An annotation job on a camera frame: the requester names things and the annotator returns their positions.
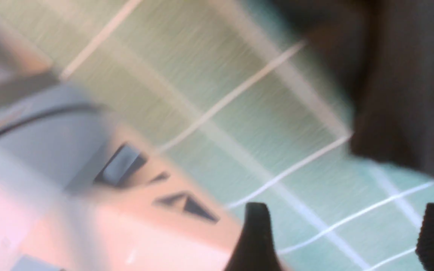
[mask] tiled wall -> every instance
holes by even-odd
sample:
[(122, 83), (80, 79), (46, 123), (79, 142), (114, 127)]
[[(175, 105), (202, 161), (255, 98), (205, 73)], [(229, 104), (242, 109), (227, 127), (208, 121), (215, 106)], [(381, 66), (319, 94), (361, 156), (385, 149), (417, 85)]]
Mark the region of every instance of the tiled wall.
[(295, 270), (422, 269), (434, 182), (348, 155), (348, 103), (260, 1), (0, 0), (0, 17), (229, 211), (266, 202)]

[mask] wall tile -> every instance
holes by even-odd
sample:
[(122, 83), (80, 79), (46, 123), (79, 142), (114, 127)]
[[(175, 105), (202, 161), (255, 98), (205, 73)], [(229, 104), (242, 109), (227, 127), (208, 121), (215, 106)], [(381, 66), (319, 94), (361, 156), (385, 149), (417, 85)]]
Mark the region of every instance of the wall tile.
[(344, 145), (282, 182), (329, 225), (388, 197)]
[(276, 175), (334, 141), (273, 73), (213, 120)]
[(239, 200), (262, 185), (199, 131), (167, 151), (167, 155), (223, 204)]
[(416, 245), (418, 232), (394, 204), (386, 204), (336, 229), (371, 265)]
[(189, 125), (186, 118), (104, 51), (88, 58), (76, 71), (75, 79), (153, 144), (166, 143)]
[(296, 271), (361, 271), (326, 238), (282, 256)]
[(380, 166), (401, 192), (432, 181), (429, 176), (406, 168), (399, 168), (391, 164)]
[(0, 0), (0, 17), (60, 67), (67, 65), (89, 41), (36, 0)]
[(413, 252), (376, 269), (376, 271), (397, 271), (397, 270), (424, 271), (424, 268), (422, 266), (422, 263), (420, 263), (418, 256), (416, 256), (415, 252)]
[(201, 0), (143, 1), (115, 37), (203, 111), (265, 65)]

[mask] white grout line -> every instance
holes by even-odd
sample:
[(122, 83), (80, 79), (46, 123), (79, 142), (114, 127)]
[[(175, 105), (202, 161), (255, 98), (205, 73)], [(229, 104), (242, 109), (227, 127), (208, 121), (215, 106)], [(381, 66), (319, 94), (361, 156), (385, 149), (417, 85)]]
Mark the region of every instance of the white grout line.
[[(289, 192), (284, 185), (278, 183), (274, 185), (274, 190), (316, 229), (324, 231), (329, 228), (326, 223), (324, 223), (324, 221), (314, 213), (314, 211)], [(369, 268), (369, 264), (357, 252), (355, 252), (345, 240), (339, 237), (339, 235), (331, 231), (326, 235), (326, 237), (357, 266), (360, 266), (362, 269)]]
[(212, 118), (215, 114), (217, 114), (222, 108), (227, 106), (234, 99), (236, 99), (240, 94), (243, 94), (244, 91), (248, 90), (252, 85), (257, 83), (260, 79), (262, 79), (270, 72), (272, 72), (274, 69), (276, 69), (276, 67), (279, 67), (279, 65), (286, 62), (286, 60), (292, 57), (305, 45), (306, 45), (305, 41), (300, 41), (299, 43), (291, 46), (291, 48), (287, 49), (284, 53), (279, 55), (279, 57), (276, 57), (275, 59), (267, 63), (267, 65), (265, 65), (263, 69), (258, 71), (253, 76), (249, 77), (242, 84), (237, 86), (233, 91), (231, 91), (229, 94), (224, 96), (224, 98), (222, 98), (217, 103), (215, 103), (215, 105), (212, 106), (206, 113), (204, 113), (198, 120), (196, 120), (196, 122), (192, 123), (187, 129), (185, 129), (175, 138), (171, 139), (169, 142), (160, 146), (158, 150), (160, 152), (164, 152), (172, 148), (173, 146), (179, 144), (181, 141), (186, 139), (186, 137), (188, 137), (190, 134), (195, 132), (200, 126), (202, 126), (204, 123), (210, 120), (210, 118)]
[[(277, 48), (262, 29), (246, 14), (238, 0), (208, 0), (217, 12), (236, 29), (240, 36), (263, 60), (270, 61), (279, 55)], [(291, 92), (311, 111), (334, 135), (347, 137), (348, 127), (334, 115), (331, 107), (320, 98), (292, 63), (286, 62), (276, 69), (277, 76)]]
[(387, 263), (390, 263), (390, 262), (392, 262), (392, 261), (394, 261), (394, 260), (397, 260), (397, 259), (399, 259), (399, 258), (401, 258), (401, 257), (404, 257), (404, 256), (406, 256), (406, 255), (408, 255), (408, 254), (411, 254), (411, 253), (415, 252), (415, 250), (416, 250), (416, 248), (413, 247), (412, 249), (409, 249), (409, 250), (403, 251), (403, 252), (401, 252), (400, 254), (396, 254), (396, 255), (394, 255), (393, 257), (387, 258), (386, 260), (384, 260), (384, 261), (380, 262), (379, 264), (377, 264), (377, 265), (371, 267), (370, 269), (366, 269), (365, 271), (376, 270), (377, 268), (379, 268), (379, 267), (381, 267), (381, 266), (384, 266), (384, 265), (387, 264)]
[(61, 80), (66, 80), (74, 71), (102, 44), (117, 27), (133, 12), (142, 0), (128, 0), (101, 31), (92, 38), (85, 48), (71, 61), (60, 75)]
[(257, 197), (262, 192), (264, 192), (265, 190), (267, 190), (269, 187), (272, 187), (273, 185), (275, 185), (276, 183), (278, 183), (279, 181), (281, 181), (283, 178), (287, 177), (291, 173), (295, 172), (299, 168), (302, 168), (303, 166), (307, 165), (308, 163), (311, 163), (312, 161), (314, 161), (317, 158), (323, 156), (324, 154), (328, 153), (329, 151), (332, 151), (333, 149), (337, 148), (338, 146), (341, 146), (347, 140), (348, 140), (348, 137), (343, 137), (343, 138), (338, 139), (338, 140), (334, 141), (333, 143), (325, 146), (324, 148), (319, 149), (317, 152), (309, 155), (308, 157), (304, 158), (303, 160), (301, 160), (301, 161), (295, 163), (294, 165), (292, 165), (290, 168), (284, 170), (282, 173), (280, 173), (276, 177), (272, 178), (272, 180), (270, 180), (269, 182), (265, 183), (263, 186), (259, 187), (257, 190), (255, 190), (254, 192), (250, 193), (249, 195), (243, 197), (242, 199), (239, 199), (236, 202), (232, 202), (230, 204), (226, 204), (226, 208), (227, 209), (233, 209), (233, 208), (236, 208), (236, 207), (238, 207), (238, 206), (240, 206), (242, 204), (245, 204), (246, 202), (250, 201), (254, 197)]
[(305, 242), (301, 242), (301, 243), (299, 243), (297, 245), (293, 245), (293, 246), (290, 246), (290, 247), (283, 248), (283, 249), (279, 250), (278, 253), (279, 254), (287, 254), (287, 253), (289, 253), (291, 251), (303, 248), (303, 247), (305, 247), (305, 246), (313, 243), (314, 241), (318, 240), (319, 238), (323, 237), (324, 235), (330, 233), (331, 231), (333, 231), (336, 228), (338, 228), (338, 227), (340, 227), (340, 226), (348, 223), (349, 221), (351, 221), (351, 220), (353, 220), (355, 218), (358, 218), (358, 217), (360, 217), (360, 216), (362, 216), (362, 215), (364, 215), (364, 214), (366, 214), (366, 213), (368, 213), (368, 212), (370, 212), (370, 211), (372, 211), (372, 210), (374, 210), (376, 208), (379, 208), (379, 207), (381, 207), (381, 206), (383, 206), (385, 204), (388, 204), (390, 202), (393, 202), (393, 201), (395, 201), (397, 199), (402, 199), (403, 197), (406, 197), (406, 196), (414, 194), (414, 193), (416, 193), (418, 191), (421, 191), (421, 190), (427, 189), (429, 187), (432, 187), (433, 185), (434, 185), (434, 182), (428, 182), (428, 183), (419, 185), (417, 187), (408, 189), (408, 190), (406, 190), (406, 191), (404, 191), (404, 192), (402, 192), (402, 193), (400, 193), (398, 195), (393, 195), (393, 196), (391, 196), (391, 197), (389, 197), (389, 198), (387, 198), (387, 199), (385, 199), (383, 201), (380, 201), (380, 202), (378, 202), (376, 204), (373, 204), (373, 205), (369, 206), (368, 208), (365, 208), (365, 209), (363, 209), (363, 210), (361, 210), (361, 211), (359, 211), (359, 212), (357, 212), (357, 213), (355, 213), (353, 215), (348, 216), (347, 218), (345, 218), (345, 219), (343, 219), (343, 220), (335, 223), (334, 225), (330, 226), (329, 228), (325, 229), (324, 231), (321, 231), (320, 233), (318, 233), (317, 235), (313, 236), (312, 238), (306, 240)]
[[(389, 196), (399, 194), (398, 188), (391, 182), (388, 175), (381, 169), (379, 165), (370, 161), (369, 172), (376, 180), (379, 186), (387, 192)], [(422, 217), (415, 211), (413, 206), (403, 198), (400, 198), (394, 202), (396, 206), (403, 212), (413, 226), (419, 231), (422, 226)]]

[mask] black cable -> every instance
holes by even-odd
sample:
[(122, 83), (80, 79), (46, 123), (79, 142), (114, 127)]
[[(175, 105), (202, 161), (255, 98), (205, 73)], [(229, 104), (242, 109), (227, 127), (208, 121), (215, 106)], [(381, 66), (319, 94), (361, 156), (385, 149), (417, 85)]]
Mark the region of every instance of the black cable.
[(52, 110), (47, 110), (41, 113), (37, 113), (35, 115), (31, 115), (18, 122), (11, 123), (5, 127), (0, 128), (0, 137), (20, 127), (29, 125), (37, 120), (46, 119), (49, 117), (55, 117), (58, 115), (63, 115), (68, 113), (79, 113), (79, 112), (99, 113), (103, 110), (107, 110), (107, 107), (103, 105), (92, 105), (92, 104), (77, 104), (77, 105), (70, 105), (70, 106), (64, 106)]

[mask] gray plastic object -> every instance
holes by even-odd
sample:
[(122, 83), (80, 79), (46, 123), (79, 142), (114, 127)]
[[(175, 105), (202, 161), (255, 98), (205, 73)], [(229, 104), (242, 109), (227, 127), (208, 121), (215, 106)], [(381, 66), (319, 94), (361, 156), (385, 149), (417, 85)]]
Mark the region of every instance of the gray plastic object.
[(146, 162), (147, 158), (139, 150), (125, 143), (110, 158), (96, 177), (96, 181), (112, 187), (125, 188), (128, 186), (128, 178)]
[(39, 259), (22, 256), (11, 271), (65, 271), (64, 269), (45, 263)]

